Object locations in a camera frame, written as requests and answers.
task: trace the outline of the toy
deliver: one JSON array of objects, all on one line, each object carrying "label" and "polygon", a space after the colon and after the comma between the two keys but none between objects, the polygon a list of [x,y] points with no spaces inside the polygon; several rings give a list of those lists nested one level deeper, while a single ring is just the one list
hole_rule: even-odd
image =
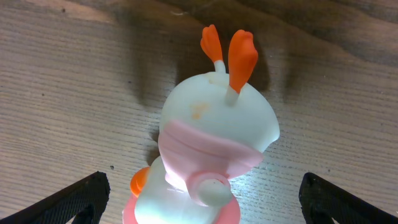
[{"label": "toy", "polygon": [[200,44],[216,71],[186,79],[166,99],[161,158],[132,178],[124,224],[239,223],[228,179],[257,166],[279,137],[270,104],[246,83],[258,58],[252,34],[233,36],[229,74],[214,25],[204,28]]}]

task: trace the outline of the toy nose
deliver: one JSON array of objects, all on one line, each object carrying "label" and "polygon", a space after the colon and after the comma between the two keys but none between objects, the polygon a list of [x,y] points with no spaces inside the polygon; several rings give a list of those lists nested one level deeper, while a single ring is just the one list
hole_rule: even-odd
[{"label": "toy nose", "polygon": [[187,189],[192,200],[202,206],[224,207],[233,198],[228,179],[216,173],[203,173],[190,177]]}]

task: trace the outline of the white and pink toy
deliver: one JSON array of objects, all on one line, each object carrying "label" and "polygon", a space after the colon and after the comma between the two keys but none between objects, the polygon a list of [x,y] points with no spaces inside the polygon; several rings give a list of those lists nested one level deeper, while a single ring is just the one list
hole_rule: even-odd
[{"label": "white and pink toy", "polygon": [[258,58],[252,34],[233,36],[229,74],[215,26],[204,28],[201,47],[216,71],[188,78],[166,99],[161,158],[132,178],[124,224],[239,223],[229,179],[259,165],[279,137],[274,110],[246,83]]}]

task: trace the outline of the plastic toy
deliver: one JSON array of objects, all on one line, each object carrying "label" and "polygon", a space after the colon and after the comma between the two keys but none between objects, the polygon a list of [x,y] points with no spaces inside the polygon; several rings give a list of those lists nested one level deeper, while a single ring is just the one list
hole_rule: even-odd
[{"label": "plastic toy", "polygon": [[239,223],[229,179],[257,166],[279,137],[274,110],[246,83],[258,58],[253,35],[233,36],[229,74],[214,25],[204,28],[200,45],[215,72],[186,79],[166,99],[161,158],[132,178],[124,224]]}]

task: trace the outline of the wooden board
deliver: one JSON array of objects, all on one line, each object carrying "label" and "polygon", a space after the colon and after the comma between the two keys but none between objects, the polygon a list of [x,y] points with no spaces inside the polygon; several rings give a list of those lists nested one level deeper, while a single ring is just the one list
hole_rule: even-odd
[{"label": "wooden board", "polygon": [[264,162],[232,181],[242,223],[304,223],[309,171],[398,215],[396,1],[2,0],[0,218],[100,170],[102,223],[121,223],[167,95],[213,69],[209,24],[225,56],[235,31],[254,33],[250,84],[280,123]]}]

